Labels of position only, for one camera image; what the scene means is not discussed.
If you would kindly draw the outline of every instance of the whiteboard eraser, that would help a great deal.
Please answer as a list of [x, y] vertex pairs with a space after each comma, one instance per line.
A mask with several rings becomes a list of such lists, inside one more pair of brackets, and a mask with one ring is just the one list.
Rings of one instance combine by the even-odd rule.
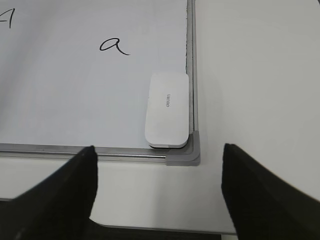
[[145, 119], [145, 139], [153, 148], [182, 148], [189, 137], [189, 77], [185, 73], [152, 75]]

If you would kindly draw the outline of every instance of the whiteboard frame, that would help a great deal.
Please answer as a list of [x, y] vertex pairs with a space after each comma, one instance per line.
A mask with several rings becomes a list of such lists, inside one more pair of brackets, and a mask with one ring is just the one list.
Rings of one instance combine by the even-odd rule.
[[[162, 163], [168, 166], [198, 166], [200, 164], [195, 1], [187, 0], [186, 71], [190, 79], [189, 139], [187, 145], [181, 149], [96, 147], [99, 161]], [[70, 159], [83, 147], [0, 143], [0, 156]]]

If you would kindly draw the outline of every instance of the white table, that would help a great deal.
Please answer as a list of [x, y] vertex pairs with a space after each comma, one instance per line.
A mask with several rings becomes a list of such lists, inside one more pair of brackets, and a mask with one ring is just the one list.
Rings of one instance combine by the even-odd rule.
[[[196, 13], [201, 165], [101, 162], [98, 223], [233, 233], [221, 193], [224, 143], [320, 200], [319, 3], [198, 0]], [[63, 163], [1, 158], [0, 197]]]

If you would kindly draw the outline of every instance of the gray corner piece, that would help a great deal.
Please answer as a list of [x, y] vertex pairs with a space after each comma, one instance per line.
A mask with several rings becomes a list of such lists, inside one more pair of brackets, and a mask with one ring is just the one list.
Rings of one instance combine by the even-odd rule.
[[185, 147], [170, 150], [165, 160], [167, 166], [198, 166], [200, 164], [199, 131], [189, 135], [189, 141]]

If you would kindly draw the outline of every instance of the whiteboard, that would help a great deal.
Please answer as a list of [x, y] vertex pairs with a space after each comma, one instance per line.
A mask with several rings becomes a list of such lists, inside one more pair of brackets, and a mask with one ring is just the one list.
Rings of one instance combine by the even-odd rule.
[[151, 75], [186, 44], [187, 0], [0, 0], [0, 143], [149, 148]]

